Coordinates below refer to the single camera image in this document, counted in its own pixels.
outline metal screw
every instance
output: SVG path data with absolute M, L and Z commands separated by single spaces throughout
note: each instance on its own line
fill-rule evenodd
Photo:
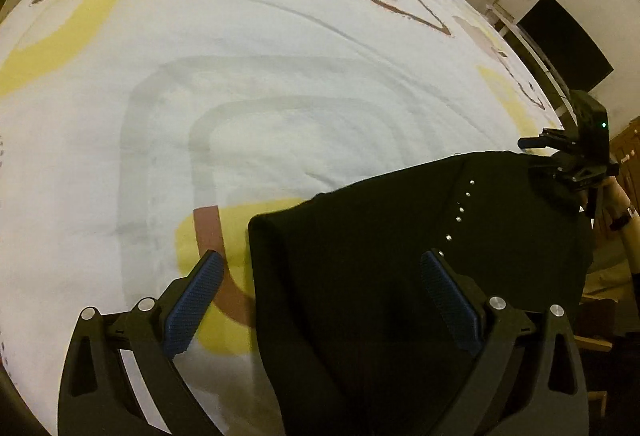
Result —
M 494 310 L 504 310 L 507 307 L 507 302 L 501 297 L 491 297 L 489 304 Z
M 152 299 L 151 297 L 146 297 L 138 303 L 138 309 L 140 311 L 149 311 L 152 307 L 154 307 L 155 304 L 156 304 L 155 299 Z
M 562 317 L 562 315 L 564 315 L 564 309 L 562 309 L 562 306 L 559 306 L 558 304 L 554 304 L 549 309 L 556 317 Z
M 92 307 L 85 308 L 80 313 L 80 317 L 82 318 L 83 321 L 88 321 L 93 319 L 94 315 L 95 315 L 95 309 L 93 309 Z

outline black monitor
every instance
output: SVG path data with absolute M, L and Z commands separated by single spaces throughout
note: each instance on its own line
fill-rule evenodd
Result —
M 556 0 L 539 0 L 518 22 L 569 89 L 590 91 L 613 67 L 585 30 Z

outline bed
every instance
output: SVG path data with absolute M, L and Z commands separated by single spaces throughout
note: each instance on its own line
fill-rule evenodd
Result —
M 457 153 L 521 152 L 544 127 L 561 125 L 535 79 L 464 0 L 22 0 L 0 24 L 2 364 L 56 434 L 79 312 L 158 297 L 217 247 L 224 292 L 176 366 L 225 434 L 284 434 L 249 219 Z

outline black cloth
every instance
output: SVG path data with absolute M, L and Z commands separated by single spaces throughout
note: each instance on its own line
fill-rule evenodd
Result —
M 250 221 L 258 348 L 288 436 L 428 434 L 473 364 L 423 288 L 429 249 L 487 296 L 575 317 L 591 225 L 553 163 L 460 155 Z
M 590 435 L 636 436 L 640 428 L 640 333 L 615 337 L 609 353 L 580 352 L 587 390 L 607 391 L 606 415 L 590 419 Z
M 634 283 L 634 295 L 636 296 L 636 305 L 638 305 L 638 313 L 640 313 L 640 273 L 631 275 Z

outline blue gripper pad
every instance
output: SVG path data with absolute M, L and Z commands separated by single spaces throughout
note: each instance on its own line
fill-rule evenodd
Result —
M 167 315 L 162 350 L 168 358 L 187 350 L 224 275 L 225 262 L 213 252 Z
M 456 345 L 471 356 L 476 356 L 483 344 L 480 319 L 473 306 L 433 252 L 422 254 L 420 269 L 429 297 L 447 324 Z

